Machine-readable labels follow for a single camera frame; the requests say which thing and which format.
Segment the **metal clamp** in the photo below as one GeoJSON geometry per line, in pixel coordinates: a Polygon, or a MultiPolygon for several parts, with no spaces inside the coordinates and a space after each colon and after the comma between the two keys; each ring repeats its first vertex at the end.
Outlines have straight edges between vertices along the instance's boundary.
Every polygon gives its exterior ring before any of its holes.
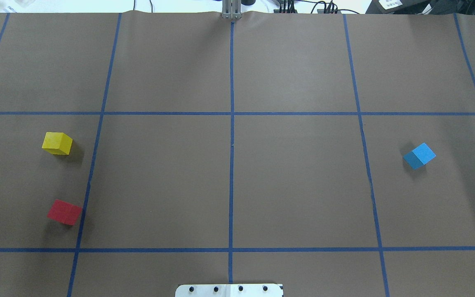
{"type": "Polygon", "coordinates": [[[223,0],[223,19],[241,19],[241,0],[223,0]]]}

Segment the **blue cube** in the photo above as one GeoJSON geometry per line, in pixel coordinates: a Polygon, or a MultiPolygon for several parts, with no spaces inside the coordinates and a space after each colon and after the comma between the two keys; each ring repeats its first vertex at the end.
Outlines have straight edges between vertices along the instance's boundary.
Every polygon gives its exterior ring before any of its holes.
{"type": "Polygon", "coordinates": [[[406,160],[414,170],[426,165],[433,158],[435,158],[435,154],[426,143],[422,143],[404,156],[404,160],[406,160]]]}

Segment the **yellow cube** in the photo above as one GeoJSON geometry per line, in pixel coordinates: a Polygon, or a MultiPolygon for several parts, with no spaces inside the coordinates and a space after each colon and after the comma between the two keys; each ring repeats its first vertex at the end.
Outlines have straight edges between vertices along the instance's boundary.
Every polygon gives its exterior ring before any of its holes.
{"type": "Polygon", "coordinates": [[[43,139],[42,149],[53,155],[67,156],[71,151],[72,138],[61,132],[47,132],[43,139]]]}

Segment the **cube face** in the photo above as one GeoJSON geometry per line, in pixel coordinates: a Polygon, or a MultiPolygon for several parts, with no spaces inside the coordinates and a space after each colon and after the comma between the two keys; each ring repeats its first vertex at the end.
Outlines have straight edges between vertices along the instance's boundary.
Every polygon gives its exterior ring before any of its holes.
{"type": "Polygon", "coordinates": [[[81,212],[81,207],[56,199],[47,214],[47,218],[72,226],[76,223],[81,212]]]}
{"type": "Polygon", "coordinates": [[[61,132],[47,132],[42,149],[53,155],[68,155],[71,152],[72,138],[61,132]]]}
{"type": "Polygon", "coordinates": [[[404,156],[404,160],[406,160],[414,170],[426,165],[433,158],[435,158],[435,154],[426,143],[422,143],[404,156]]]}

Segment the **white bracket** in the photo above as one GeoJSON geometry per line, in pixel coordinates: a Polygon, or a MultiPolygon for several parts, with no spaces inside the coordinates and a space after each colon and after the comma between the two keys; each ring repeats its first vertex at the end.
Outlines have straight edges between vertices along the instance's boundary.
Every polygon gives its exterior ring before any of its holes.
{"type": "Polygon", "coordinates": [[[282,284],[180,285],[175,297],[283,297],[282,284]]]}
{"type": "Polygon", "coordinates": [[[241,0],[223,0],[223,19],[241,19],[241,0]]]}

